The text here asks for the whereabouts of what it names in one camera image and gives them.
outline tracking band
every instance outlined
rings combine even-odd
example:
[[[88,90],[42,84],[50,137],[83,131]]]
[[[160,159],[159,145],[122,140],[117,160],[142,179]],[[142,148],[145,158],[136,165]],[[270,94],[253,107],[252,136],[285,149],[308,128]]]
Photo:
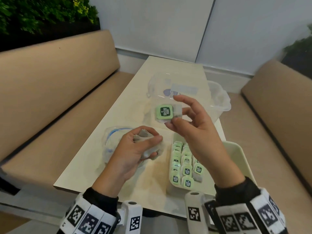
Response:
[[[60,229],[64,234],[108,234],[115,223],[115,216],[90,204],[80,193],[63,219]]]
[[[248,203],[218,206],[215,200],[205,203],[220,234],[284,234],[285,216],[266,189]]]

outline white plastic container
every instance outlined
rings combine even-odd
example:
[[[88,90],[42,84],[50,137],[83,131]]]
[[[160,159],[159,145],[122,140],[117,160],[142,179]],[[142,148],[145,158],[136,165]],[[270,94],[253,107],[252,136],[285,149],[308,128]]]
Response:
[[[151,113],[155,115],[155,108],[164,104],[181,104],[182,107],[188,107],[173,100],[173,96],[179,94],[197,99],[213,122],[216,122],[222,112],[231,109],[230,98],[218,83],[197,79],[191,75],[158,72],[148,83],[147,96],[151,99]]]
[[[173,145],[174,141],[181,141],[183,143],[186,143],[185,139],[180,136],[177,133],[174,133],[172,135],[172,143]],[[249,167],[249,164],[247,162],[247,159],[245,157],[245,154],[243,152],[243,149],[236,143],[229,142],[229,141],[223,141],[223,145],[225,146],[229,156],[233,160],[233,162],[238,166],[238,168],[241,170],[244,176],[249,177],[254,183],[255,178],[252,174],[252,171]],[[184,197],[187,192],[191,191],[201,191],[207,195],[214,196],[216,194],[216,190],[214,188],[214,181],[212,177],[210,176],[207,169],[203,168],[202,171],[202,182],[194,182],[193,189],[186,189],[182,187],[182,185],[176,185],[174,184],[170,179],[170,169],[172,167],[172,159],[170,157],[170,163],[169,163],[169,183],[167,185],[167,192],[171,195],[178,196],[178,197]]]

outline white table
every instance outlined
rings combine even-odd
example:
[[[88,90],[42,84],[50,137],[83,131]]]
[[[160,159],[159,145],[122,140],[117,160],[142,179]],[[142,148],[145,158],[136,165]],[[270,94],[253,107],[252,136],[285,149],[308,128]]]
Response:
[[[184,198],[166,193],[172,131],[146,116],[149,112],[147,84],[159,71],[206,79],[202,65],[150,56],[54,183],[55,187],[74,192],[85,191],[104,169],[101,143],[104,130],[116,125],[137,127],[147,122],[163,136],[167,149],[155,161],[149,160],[138,169],[120,191],[119,201],[133,200],[145,209],[186,218]],[[215,126],[221,139],[225,140],[219,120]]]

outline hand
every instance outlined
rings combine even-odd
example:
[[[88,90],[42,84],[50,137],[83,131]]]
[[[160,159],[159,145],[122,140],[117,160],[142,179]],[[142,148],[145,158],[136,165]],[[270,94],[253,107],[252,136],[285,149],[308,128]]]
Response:
[[[137,135],[142,129],[147,130],[154,137],[134,143],[134,135]],[[92,188],[103,195],[117,197],[123,184],[134,175],[139,164],[145,160],[141,159],[143,152],[158,145],[161,141],[162,136],[156,130],[147,126],[140,126],[124,134]],[[157,155],[157,152],[153,152],[149,158]]]
[[[232,187],[243,182],[245,177],[228,156],[204,107],[196,99],[185,95],[174,96],[174,100],[190,106],[183,108],[182,114],[187,115],[192,122],[173,118],[165,125],[185,138],[194,157],[205,166],[218,187]]]

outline plastic lid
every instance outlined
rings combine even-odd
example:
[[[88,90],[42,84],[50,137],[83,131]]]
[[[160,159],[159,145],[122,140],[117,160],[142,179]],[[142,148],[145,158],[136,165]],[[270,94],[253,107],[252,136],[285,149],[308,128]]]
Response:
[[[197,99],[207,112],[211,110],[228,111],[231,109],[230,98],[220,84],[206,79],[197,79],[176,73],[156,73],[148,84],[147,96],[152,105],[178,103],[173,96],[184,94]]]

